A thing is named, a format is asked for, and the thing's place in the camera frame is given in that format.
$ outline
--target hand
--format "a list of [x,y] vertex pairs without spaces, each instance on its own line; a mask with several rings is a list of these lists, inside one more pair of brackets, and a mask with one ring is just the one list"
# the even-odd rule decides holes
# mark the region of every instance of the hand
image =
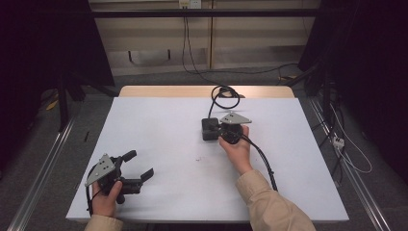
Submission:
[[[249,135],[249,128],[242,125],[242,132],[244,135]],[[224,148],[228,155],[228,159],[234,165],[235,169],[243,175],[244,173],[252,170],[252,165],[249,160],[249,147],[250,144],[243,139],[236,144],[230,144],[222,137],[218,137],[219,145]]]
[[122,182],[116,181],[112,187],[109,195],[104,195],[100,192],[98,182],[92,184],[92,193],[94,198],[92,200],[92,209],[95,215],[105,216],[109,218],[116,217],[116,198],[122,189]]

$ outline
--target beige sleeve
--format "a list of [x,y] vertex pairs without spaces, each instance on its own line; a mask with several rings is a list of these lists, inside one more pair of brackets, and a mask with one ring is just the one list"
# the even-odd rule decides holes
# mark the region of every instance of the beige sleeve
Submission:
[[238,179],[238,191],[249,209],[254,231],[316,230],[309,217],[290,200],[274,191],[258,170]]
[[122,226],[123,222],[118,219],[92,215],[85,231],[119,231]]

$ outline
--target metal frame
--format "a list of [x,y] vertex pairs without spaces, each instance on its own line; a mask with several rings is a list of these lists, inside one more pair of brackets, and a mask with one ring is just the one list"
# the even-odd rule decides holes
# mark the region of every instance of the metal frame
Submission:
[[189,9],[189,10],[116,10],[116,11],[38,11],[40,16],[89,16],[93,18],[115,17],[314,17],[336,16],[344,9]]
[[54,165],[58,161],[58,157],[60,156],[61,152],[63,151],[64,144],[71,132],[72,126],[75,122],[77,115],[81,110],[82,104],[78,103],[78,107],[74,109],[73,116],[68,124],[65,126],[64,130],[58,134],[51,150],[48,153],[47,158],[45,159],[44,164],[37,175],[36,180],[34,181],[33,185],[31,186],[30,190],[27,192],[24,200],[22,201],[20,207],[15,214],[12,223],[10,224],[8,231],[22,231],[25,230],[28,221],[31,217],[31,214],[34,212],[37,203],[42,195],[42,191],[45,185],[48,182],[48,179],[51,176],[51,172],[54,168]]
[[[313,111],[316,114],[316,117],[321,123],[324,133],[328,135],[329,128],[326,122],[324,122],[325,121],[324,116],[321,114],[322,112],[321,105],[319,104],[317,99],[314,100],[312,98],[309,98],[309,103],[311,104]],[[336,148],[336,155],[338,158],[341,157],[337,148]],[[346,152],[344,153],[344,156],[347,157],[347,159],[350,161],[350,158],[348,157]],[[367,188],[366,184],[364,183],[358,171],[355,170],[353,167],[351,167],[344,159],[341,160],[340,167],[342,167],[345,170],[347,177],[349,178],[354,190],[359,196],[361,203],[363,204],[363,207],[366,209],[366,212],[369,215],[371,222],[374,225],[375,229],[379,231],[391,230],[391,227],[386,221],[385,216],[383,212],[381,211],[381,208],[379,207],[375,198],[371,194],[370,190]]]

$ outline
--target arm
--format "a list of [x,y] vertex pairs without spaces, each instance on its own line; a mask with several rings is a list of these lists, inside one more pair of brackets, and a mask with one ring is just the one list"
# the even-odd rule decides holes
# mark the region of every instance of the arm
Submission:
[[97,193],[97,195],[92,200],[93,214],[85,228],[86,231],[119,231],[122,229],[123,222],[115,218],[116,198],[121,189],[122,182],[117,181],[109,195],[104,195],[100,192],[97,182],[92,184],[92,193]]
[[[243,126],[242,131],[248,136],[248,127]],[[249,209],[251,226],[255,231],[315,230],[303,211],[272,190],[261,172],[253,169],[249,160],[249,143],[240,140],[236,144],[229,144],[222,138],[218,140],[241,175],[237,188]]]

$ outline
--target cable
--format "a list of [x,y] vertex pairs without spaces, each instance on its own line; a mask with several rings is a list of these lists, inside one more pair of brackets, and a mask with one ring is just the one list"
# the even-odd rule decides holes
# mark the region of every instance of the cable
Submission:
[[[336,149],[335,149],[335,146],[332,145],[332,147],[333,147],[334,152],[337,153],[337,152],[336,152]],[[337,167],[341,164],[341,160],[342,160],[343,155],[337,156],[337,162],[336,162],[336,164],[334,165],[333,170],[330,172],[330,175],[331,175],[332,177],[334,176],[334,173],[336,172]],[[340,167],[340,179],[339,179],[339,183],[342,183],[342,181],[343,181],[343,169],[342,169],[342,167]]]
[[319,144],[319,148],[321,148],[323,145],[324,145],[324,143],[329,139],[329,138],[332,138],[332,133],[333,133],[333,131],[334,131],[334,128],[335,128],[335,123],[333,123],[333,125],[329,128],[329,134],[327,134],[325,137],[324,137],[324,140]]
[[[96,167],[96,166],[93,166],[93,167],[90,169],[90,171],[89,171],[89,173],[88,173],[88,177],[90,176],[90,174],[92,173],[92,171],[95,169],[95,167]],[[92,198],[90,198],[90,196],[89,196],[89,186],[86,187],[85,193],[87,194],[88,211],[89,211],[89,215],[90,215],[90,216],[92,216],[92,214],[93,214],[93,208],[92,208],[92,201],[93,201],[93,199],[94,199],[97,195],[99,195],[101,192],[103,192],[103,190],[105,190],[105,187],[106,187],[106,186],[104,186],[102,189],[100,189],[95,195],[92,196]]]
[[[343,130],[345,130],[345,122],[344,122],[344,116],[343,116],[343,112],[342,109],[340,108],[340,102],[338,102],[338,111],[340,113],[340,116],[342,117],[342,124],[340,124],[340,126],[343,128]],[[344,138],[344,132],[342,131],[342,139],[344,140],[344,148],[342,149],[342,154],[344,155],[345,153],[345,138]],[[342,159],[343,155],[338,157],[339,160],[339,164],[340,164],[340,160]],[[342,183],[343,181],[343,169],[340,167],[340,180],[339,182]]]
[[326,122],[326,120],[323,120],[323,121],[320,122],[319,124],[316,124],[316,125],[310,127],[310,129],[311,129],[312,131],[315,131],[316,129],[318,129],[318,128],[319,128],[323,123],[325,123],[325,122]]
[[[217,89],[219,89],[219,92],[216,95],[214,95],[214,91],[216,91]],[[230,92],[231,95],[230,96],[225,96],[224,93],[226,93],[226,92]],[[222,97],[229,97],[229,98],[237,98],[237,103],[234,104],[233,106],[230,106],[230,107],[222,106],[222,105],[217,103],[217,98],[219,98],[221,96]],[[211,104],[210,112],[208,112],[208,118],[211,117],[211,112],[212,112],[213,107],[214,107],[215,104],[217,106],[219,106],[221,109],[226,109],[226,110],[233,109],[233,108],[237,107],[240,104],[241,96],[233,88],[231,88],[229,86],[219,85],[219,86],[216,86],[215,88],[213,88],[213,90],[211,91],[211,99],[213,100],[213,103]]]
[[309,33],[307,32],[307,29],[306,29],[306,24],[305,24],[305,17],[302,17],[302,20],[303,20],[303,28],[305,29],[305,34],[306,34],[306,37],[307,38],[309,38]]
[[279,86],[281,80],[282,80],[282,75],[281,75],[281,72],[280,72],[280,67],[278,67],[278,83],[276,84],[276,86]]
[[265,156],[264,152],[248,136],[246,136],[244,134],[241,134],[241,138],[244,141],[247,141],[249,144],[251,144],[252,146],[254,146],[256,148],[256,150],[258,151],[258,153],[261,156],[262,160],[264,161],[265,165],[267,166],[269,179],[270,179],[270,183],[272,184],[272,188],[275,191],[278,191],[278,188],[277,188],[276,182],[275,182],[275,178],[273,177],[274,172],[272,171],[272,168],[270,168],[269,161],[268,161],[267,157]]
[[363,157],[367,160],[367,162],[368,162],[369,165],[370,165],[370,170],[361,170],[361,169],[359,169],[359,168],[356,167],[354,164],[352,164],[352,163],[350,162],[350,160],[348,160],[348,159],[344,156],[344,154],[342,153],[342,151],[340,151],[339,148],[335,148],[335,149],[337,149],[337,150],[339,151],[339,154],[344,158],[344,160],[345,160],[349,165],[351,165],[354,169],[356,169],[357,171],[360,171],[360,172],[362,172],[362,173],[370,173],[370,172],[372,171],[372,165],[371,165],[371,162],[370,162],[369,158],[366,156],[366,154],[364,154],[364,152],[363,152],[363,151],[351,140],[351,138],[347,135],[347,133],[345,132],[345,130],[344,130],[343,127],[342,127],[342,124],[340,123],[339,118],[337,117],[336,111],[334,110],[334,108],[333,108],[333,106],[332,106],[331,104],[330,104],[330,107],[331,107],[331,109],[332,109],[332,111],[333,111],[333,113],[334,113],[334,116],[336,117],[337,122],[338,122],[339,125],[340,125],[340,129],[342,129],[342,131],[343,131],[345,137],[360,151],[360,153],[363,155]]
[[[184,53],[186,50],[186,40],[188,42],[189,45],[189,53],[190,53],[190,57],[191,57],[191,62],[192,62],[192,66],[194,68],[194,71],[190,71],[186,68],[186,65],[184,63]],[[183,64],[183,68],[186,70],[186,72],[190,73],[190,74],[198,74],[202,79],[216,84],[216,85],[221,85],[220,83],[217,83],[215,81],[209,80],[207,78],[205,78],[204,76],[202,76],[201,74],[205,74],[205,73],[235,73],[235,74],[262,74],[262,73],[268,73],[268,72],[272,72],[274,70],[278,70],[280,71],[280,68],[285,67],[285,66],[289,66],[289,65],[298,65],[297,63],[290,63],[290,64],[282,64],[278,67],[272,68],[272,69],[268,69],[268,70],[261,70],[261,71],[253,71],[253,72],[245,72],[245,71],[232,71],[232,70],[206,70],[206,71],[199,71],[194,63],[194,59],[192,57],[192,52],[191,52],[191,43],[190,43],[190,28],[189,28],[189,20],[184,17],[184,42],[183,42],[183,53],[182,53],[182,64]]]
[[356,8],[354,10],[354,14],[353,14],[353,16],[351,18],[351,25],[348,27],[348,30],[346,32],[346,36],[345,36],[345,39],[344,39],[344,46],[347,44],[347,41],[348,41],[348,39],[350,37],[350,34],[351,34],[351,30],[353,29],[354,20],[355,20],[355,17],[357,15],[358,9],[360,8],[360,2],[361,2],[361,0],[358,0],[357,6],[356,6]]

